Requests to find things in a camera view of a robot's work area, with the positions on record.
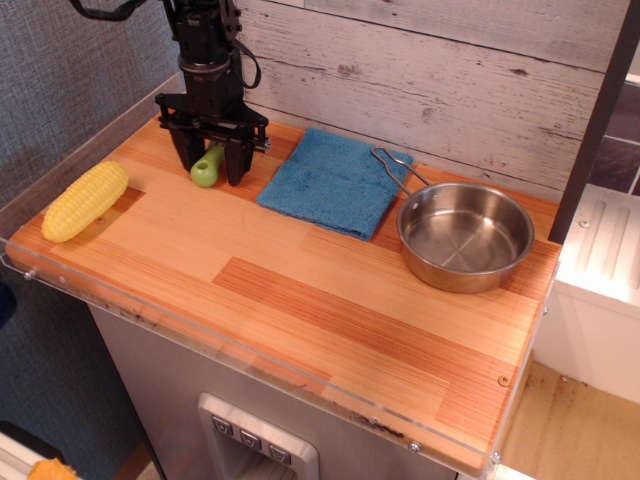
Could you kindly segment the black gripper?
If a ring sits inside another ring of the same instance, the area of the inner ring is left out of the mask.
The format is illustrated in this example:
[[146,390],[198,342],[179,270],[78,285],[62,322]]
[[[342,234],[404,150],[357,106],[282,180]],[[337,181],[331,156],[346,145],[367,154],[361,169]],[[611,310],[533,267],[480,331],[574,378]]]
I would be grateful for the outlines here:
[[244,91],[259,85],[261,71],[256,71],[250,84],[245,82],[241,68],[232,67],[187,70],[184,79],[184,93],[155,97],[161,127],[170,132],[186,171],[205,155],[206,139],[226,141],[227,180],[231,186],[239,185],[251,169],[254,147],[261,151],[270,147],[267,118],[244,102]]

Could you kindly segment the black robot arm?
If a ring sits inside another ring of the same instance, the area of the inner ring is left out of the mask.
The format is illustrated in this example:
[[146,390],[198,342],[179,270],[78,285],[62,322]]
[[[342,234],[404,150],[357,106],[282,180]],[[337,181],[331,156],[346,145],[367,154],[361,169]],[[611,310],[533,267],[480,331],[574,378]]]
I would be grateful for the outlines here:
[[268,119],[245,104],[245,92],[261,81],[255,68],[243,78],[242,57],[253,53],[238,39],[241,11],[232,1],[166,1],[166,14],[179,44],[178,65],[186,91],[160,94],[160,126],[168,130],[183,168],[205,155],[207,140],[224,148],[227,180],[241,182],[253,153],[266,151]]

